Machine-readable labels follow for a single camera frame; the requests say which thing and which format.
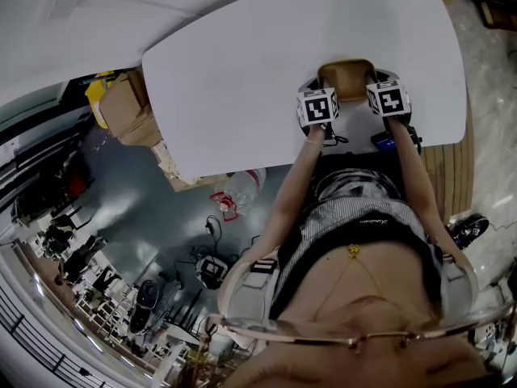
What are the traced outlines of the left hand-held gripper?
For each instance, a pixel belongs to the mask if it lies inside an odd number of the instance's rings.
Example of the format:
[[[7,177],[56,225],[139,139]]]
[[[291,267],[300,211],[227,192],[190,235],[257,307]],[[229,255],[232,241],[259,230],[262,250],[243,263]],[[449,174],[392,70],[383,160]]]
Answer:
[[[325,128],[338,117],[338,100],[333,87],[322,87],[317,78],[304,83],[296,94],[299,126],[309,131],[311,125]]]

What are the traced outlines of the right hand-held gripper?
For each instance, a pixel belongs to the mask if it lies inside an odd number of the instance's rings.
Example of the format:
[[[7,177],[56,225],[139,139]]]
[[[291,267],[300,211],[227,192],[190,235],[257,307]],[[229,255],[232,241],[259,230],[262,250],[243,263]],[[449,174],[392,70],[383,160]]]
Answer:
[[[411,102],[400,78],[387,70],[373,70],[366,74],[366,93],[373,113],[384,122],[389,117],[410,123]]]

